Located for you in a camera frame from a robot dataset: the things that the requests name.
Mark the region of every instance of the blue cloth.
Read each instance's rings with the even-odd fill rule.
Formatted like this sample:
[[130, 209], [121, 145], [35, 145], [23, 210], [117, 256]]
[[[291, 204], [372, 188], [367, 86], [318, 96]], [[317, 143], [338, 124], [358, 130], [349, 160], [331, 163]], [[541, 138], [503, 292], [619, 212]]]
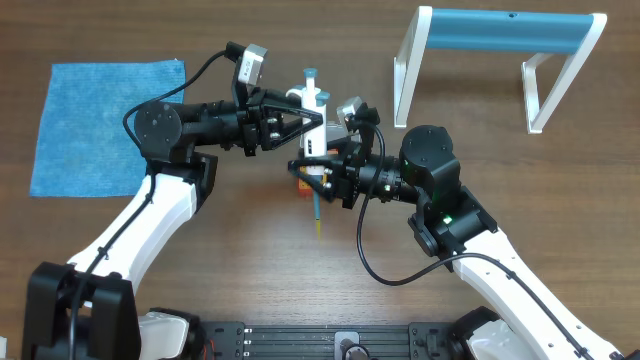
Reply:
[[[40, 119], [31, 196], [135, 194], [146, 163], [122, 127], [135, 105], [185, 82], [184, 62], [55, 64]], [[166, 101], [183, 101], [181, 91]], [[133, 114], [129, 124], [133, 130]]]

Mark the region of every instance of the blue bar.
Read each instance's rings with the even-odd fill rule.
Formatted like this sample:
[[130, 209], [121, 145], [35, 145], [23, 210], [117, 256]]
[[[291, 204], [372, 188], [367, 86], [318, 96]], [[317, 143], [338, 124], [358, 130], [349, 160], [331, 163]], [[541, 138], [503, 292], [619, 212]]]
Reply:
[[593, 15], [433, 9], [430, 49], [574, 54]]

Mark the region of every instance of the white frame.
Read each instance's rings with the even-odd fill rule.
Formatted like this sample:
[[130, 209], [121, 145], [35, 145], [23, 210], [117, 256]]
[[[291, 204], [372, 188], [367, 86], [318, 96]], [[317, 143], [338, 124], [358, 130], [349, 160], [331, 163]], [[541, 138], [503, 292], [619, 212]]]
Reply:
[[[539, 105], [538, 87], [536, 83], [536, 68], [554, 54], [538, 53], [522, 63], [522, 83], [526, 108], [527, 131], [529, 134], [540, 134], [542, 128], [549, 121], [549, 117], [558, 106], [560, 99], [566, 93], [569, 85], [589, 57], [591, 50], [600, 38], [607, 23], [607, 15], [594, 13], [593, 23], [582, 40], [582, 44], [575, 54], [567, 57], [562, 71], [556, 80], [549, 96]], [[411, 99], [418, 80], [420, 64], [427, 48], [429, 28], [433, 8], [419, 6], [416, 10], [409, 29], [405, 34], [398, 55], [393, 58], [393, 122], [396, 128], [406, 128]]]

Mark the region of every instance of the wood grain surface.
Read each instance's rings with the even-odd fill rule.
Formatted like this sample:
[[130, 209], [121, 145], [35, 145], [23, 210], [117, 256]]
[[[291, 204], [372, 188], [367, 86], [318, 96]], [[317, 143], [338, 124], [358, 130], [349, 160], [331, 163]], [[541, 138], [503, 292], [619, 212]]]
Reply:
[[[64, 263], [130, 198], [30, 198], [51, 64], [178, 58], [193, 74], [227, 41], [270, 50], [262, 85], [286, 90], [316, 67], [330, 116], [347, 98], [378, 107], [387, 151], [392, 59], [420, 1], [0, 2], [0, 335], [17, 357], [26, 284], [42, 261]], [[527, 135], [526, 54], [428, 51], [409, 126], [445, 126], [462, 181], [525, 262], [585, 324], [624, 353], [640, 347], [640, 2], [457, 1], [434, 7], [604, 12], [609, 22], [542, 135]], [[561, 66], [538, 72], [547, 93]], [[186, 102], [230, 99], [232, 65], [214, 64]], [[401, 288], [376, 283], [355, 249], [357, 211], [322, 207], [316, 239], [286, 161], [295, 144], [244, 158], [220, 154], [213, 194], [151, 265], [138, 311], [163, 306], [252, 324], [453, 321], [486, 302], [446, 271]], [[433, 260], [406, 225], [412, 207], [373, 201], [364, 247], [388, 278]]]

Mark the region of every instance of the wooden tabletop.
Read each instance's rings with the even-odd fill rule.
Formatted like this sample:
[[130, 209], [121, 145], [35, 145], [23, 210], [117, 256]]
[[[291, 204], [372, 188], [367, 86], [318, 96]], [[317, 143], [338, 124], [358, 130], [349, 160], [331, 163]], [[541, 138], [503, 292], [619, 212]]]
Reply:
[[[51, 64], [178, 58], [193, 74], [227, 41], [269, 49], [262, 85], [286, 90], [316, 67], [328, 114], [359, 95], [376, 106], [388, 153], [392, 60], [421, 1], [0, 2], [0, 335], [18, 356], [25, 292], [42, 261], [66, 262], [130, 198], [30, 198], [34, 149]], [[409, 127], [445, 126], [462, 181], [524, 261], [587, 326], [623, 353], [640, 347], [640, 2], [458, 1], [434, 7], [604, 12], [609, 21], [542, 135], [527, 135], [520, 64], [526, 54], [428, 51]], [[538, 71], [546, 94], [561, 59]], [[214, 64], [186, 102], [229, 99], [232, 65]], [[300, 199], [290, 144], [244, 158], [220, 155], [216, 186], [171, 238], [137, 293], [205, 320], [251, 324], [454, 321], [484, 299], [438, 270], [400, 288], [378, 284], [355, 249], [357, 210]], [[433, 259], [413, 240], [409, 205], [372, 201], [364, 226], [371, 265], [387, 278]]]

